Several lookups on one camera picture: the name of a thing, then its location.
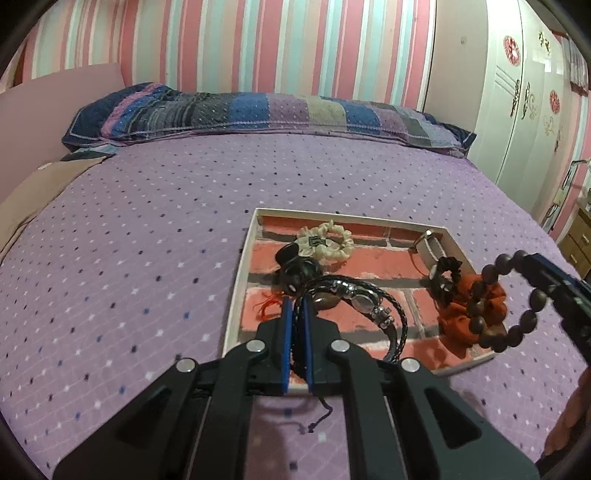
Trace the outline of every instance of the pink headboard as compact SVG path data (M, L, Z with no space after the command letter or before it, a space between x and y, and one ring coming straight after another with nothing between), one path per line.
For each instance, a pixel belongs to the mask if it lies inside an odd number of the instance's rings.
M124 87L119 64L39 77L0 93L0 203L36 168L69 150L61 143L81 107Z

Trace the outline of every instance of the beige blanket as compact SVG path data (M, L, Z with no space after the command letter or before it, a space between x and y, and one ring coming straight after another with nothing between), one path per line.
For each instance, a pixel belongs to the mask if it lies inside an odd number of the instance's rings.
M58 161L31 173L0 205L0 262L31 220L76 177L104 159Z

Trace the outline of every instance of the hair tie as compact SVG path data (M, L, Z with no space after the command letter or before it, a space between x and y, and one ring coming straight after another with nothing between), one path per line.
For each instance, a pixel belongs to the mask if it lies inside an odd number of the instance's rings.
M328 234L340 237L339 241L328 238ZM301 257L312 257L316 260L342 262L351 256L353 239L351 232L342 225L330 222L321 223L314 228L303 227L295 241L300 247Z

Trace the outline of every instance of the black string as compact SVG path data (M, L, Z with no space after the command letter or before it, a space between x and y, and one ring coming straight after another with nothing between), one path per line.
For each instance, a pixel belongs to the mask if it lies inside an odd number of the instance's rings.
M308 425L308 433L314 433L314 429L320 425L320 423L323 420L326 420L328 417L330 417L330 414L333 413L333 407L331 407L330 405L328 405L328 403L326 403L326 400L324 399L324 397L317 397L318 400L320 401L320 403L322 403L322 406L324 408L326 408L326 410L328 410L328 412L326 412L324 415L322 415L318 420L316 420L315 422L312 422Z

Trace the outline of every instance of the robotic claw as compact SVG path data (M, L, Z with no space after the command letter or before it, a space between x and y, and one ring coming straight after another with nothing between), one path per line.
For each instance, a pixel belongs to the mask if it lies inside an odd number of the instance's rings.
M591 288L540 254L522 276L552 299L561 326L591 361ZM322 398L345 405L352 480L534 480L588 478L589 429L538 470L526 456L416 359L375 360L316 317L304 296L261 323L256 338L219 360L179 360L57 466L55 480L243 478L255 395L287 393L294 345L300 375ZM491 462L491 455L497 461Z

